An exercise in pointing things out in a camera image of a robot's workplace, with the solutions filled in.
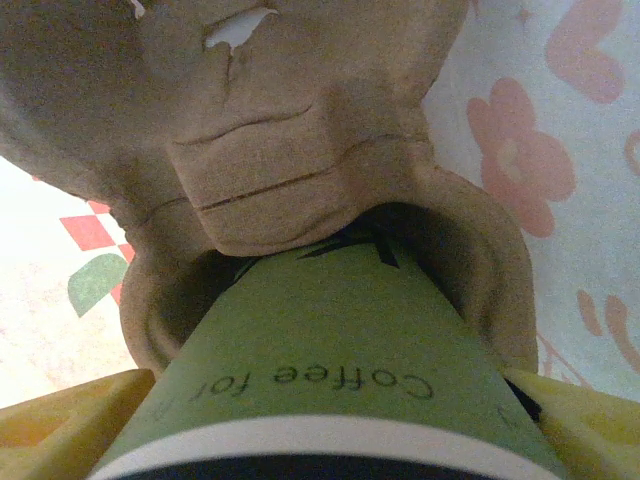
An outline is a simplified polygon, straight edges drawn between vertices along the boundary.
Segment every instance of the green paper cup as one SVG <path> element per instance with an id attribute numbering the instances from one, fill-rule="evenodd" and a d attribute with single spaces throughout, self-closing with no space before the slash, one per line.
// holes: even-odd
<path id="1" fill-rule="evenodd" d="M 248 261 L 94 472 L 567 478 L 411 253 L 353 230 Z"/>

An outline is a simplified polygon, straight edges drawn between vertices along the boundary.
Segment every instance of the white stripe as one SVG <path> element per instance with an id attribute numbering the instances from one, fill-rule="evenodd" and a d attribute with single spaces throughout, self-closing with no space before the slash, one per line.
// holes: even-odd
<path id="1" fill-rule="evenodd" d="M 559 480 L 530 460 L 437 428 L 364 417 L 293 415 L 218 423 L 127 453 L 90 480 L 194 460 L 276 454 L 333 454 L 440 465 L 505 480 Z"/>

